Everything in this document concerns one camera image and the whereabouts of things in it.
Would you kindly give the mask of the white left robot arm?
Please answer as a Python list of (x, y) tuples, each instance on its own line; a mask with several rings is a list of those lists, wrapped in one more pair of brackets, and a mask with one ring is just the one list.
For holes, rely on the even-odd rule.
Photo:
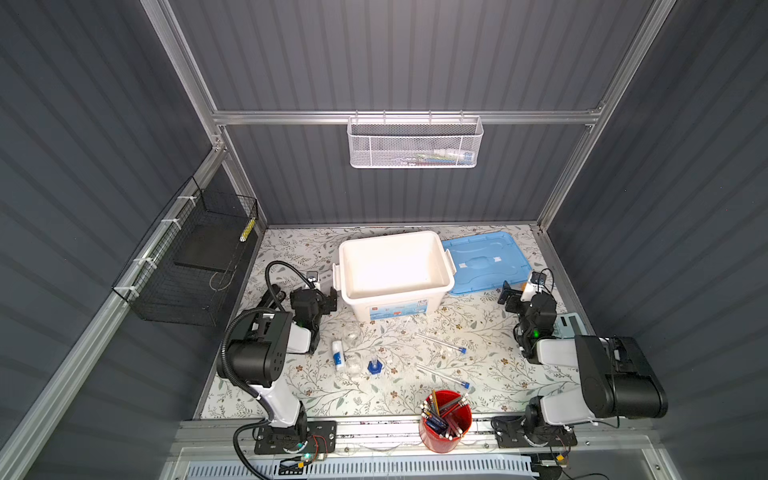
[[(271, 270), (285, 267), (304, 286), (289, 293), (286, 309), (271, 281)], [(335, 288), (325, 291), (316, 279), (283, 260), (264, 271), (268, 299), (264, 306), (242, 311), (227, 325), (216, 360), (217, 375), (254, 399), (264, 410), (259, 428), (295, 436), (308, 432), (306, 408), (283, 378), (289, 355), (312, 355), (320, 340), (322, 317), (337, 310)]]

